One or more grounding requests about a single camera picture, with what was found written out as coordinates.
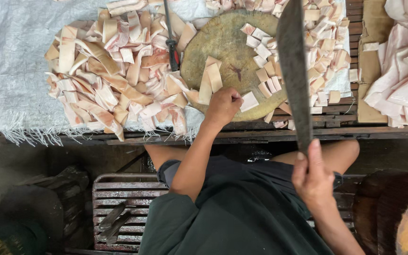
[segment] wooden table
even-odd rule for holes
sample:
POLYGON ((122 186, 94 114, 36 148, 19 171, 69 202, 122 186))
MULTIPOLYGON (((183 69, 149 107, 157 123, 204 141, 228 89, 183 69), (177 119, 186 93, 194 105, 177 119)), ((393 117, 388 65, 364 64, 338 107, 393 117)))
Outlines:
MULTIPOLYGON (((358 68, 358 47, 361 33, 363 31, 363 0, 346 0, 347 17, 349 24, 351 69, 358 68)), ((342 98, 339 103, 329 104, 323 107, 322 114, 313 115, 313 126, 315 137, 322 140, 339 139, 391 139, 408 138, 408 126, 403 129, 388 127, 385 123, 358 123, 358 84, 352 83, 353 96, 342 98)), ((274 121, 292 119, 281 109, 276 109, 272 118, 274 121)), ((92 140, 77 137, 82 144, 184 144, 181 139, 176 140, 169 137, 169 133, 158 132, 160 136, 147 139, 144 132, 125 132, 125 142, 119 142, 111 134, 93 134, 92 140)), ((61 136, 64 144, 75 141, 61 136)), ((288 129, 275 129, 272 123, 265 123, 263 119, 249 122, 236 122, 226 125, 215 139, 215 144, 222 143, 268 143, 278 141, 294 141, 295 131, 288 129)))

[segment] knife blade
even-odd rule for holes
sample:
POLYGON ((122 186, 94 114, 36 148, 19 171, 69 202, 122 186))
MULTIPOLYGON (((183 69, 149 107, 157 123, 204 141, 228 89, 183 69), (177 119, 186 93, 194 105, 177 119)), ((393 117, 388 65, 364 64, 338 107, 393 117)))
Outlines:
POLYGON ((165 5, 165 17, 166 17, 166 27, 168 28, 168 39, 166 40, 166 44, 169 47, 170 50, 170 66, 171 66, 171 71, 175 72, 179 69, 179 55, 176 50, 176 44, 177 42, 174 41, 173 39, 173 32, 171 28, 171 22, 170 22, 170 10, 168 8, 168 0, 163 0, 163 3, 165 5))
POLYGON ((287 100, 295 122, 298 149, 308 157, 313 130, 303 42, 302 1, 292 0, 287 3, 278 21, 276 42, 287 100))

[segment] yellow cutting board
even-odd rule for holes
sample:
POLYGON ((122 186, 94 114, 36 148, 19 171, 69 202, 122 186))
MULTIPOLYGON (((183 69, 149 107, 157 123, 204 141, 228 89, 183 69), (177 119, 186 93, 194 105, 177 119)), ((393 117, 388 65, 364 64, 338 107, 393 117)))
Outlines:
MULTIPOLYGON (((249 23, 261 29, 271 37, 276 36, 278 19, 270 14, 238 9, 211 19, 188 43, 180 74, 190 89, 199 90, 207 56, 223 63, 220 74, 223 87, 235 87, 241 95, 250 91, 259 105, 244 113, 240 111, 233 121, 248 121, 264 117, 286 100, 285 87, 270 98, 265 98, 258 88, 260 83, 256 75, 259 67, 253 60, 257 54, 246 45, 247 35, 240 31, 249 23)), ((191 101, 192 106, 205 113, 208 106, 191 101)))

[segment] dark floor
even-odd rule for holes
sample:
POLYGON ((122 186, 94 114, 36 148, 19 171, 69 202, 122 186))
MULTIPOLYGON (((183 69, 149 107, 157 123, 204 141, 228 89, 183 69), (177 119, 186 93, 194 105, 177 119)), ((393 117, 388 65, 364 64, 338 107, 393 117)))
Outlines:
MULTIPOLYGON (((408 139, 360 140, 360 155, 347 173, 368 174, 382 169, 408 171, 408 139)), ((240 162, 253 162, 297 149, 295 142, 273 142, 268 144, 214 145, 212 155, 225 155, 240 162)), ((115 172, 142 153, 142 146, 53 146, 47 149, 49 174, 56 175, 67 165, 81 164, 95 179, 98 175, 115 172)), ((140 161, 129 170, 141 170, 140 161)))

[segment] hand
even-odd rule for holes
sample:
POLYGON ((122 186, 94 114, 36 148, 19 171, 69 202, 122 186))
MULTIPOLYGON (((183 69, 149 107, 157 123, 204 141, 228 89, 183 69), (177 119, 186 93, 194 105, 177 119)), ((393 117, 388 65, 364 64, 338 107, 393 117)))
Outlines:
POLYGON ((204 124, 220 131, 239 111, 243 99, 235 88, 220 89, 213 94, 204 124))
POLYGON ((294 172, 292 173, 292 183, 295 190, 303 202, 305 202, 313 216, 329 209, 329 206, 336 206, 333 198, 333 181, 335 175, 332 171, 327 171, 322 159, 322 148, 319 139, 314 139, 309 148, 309 165, 303 153, 297 154, 294 172))

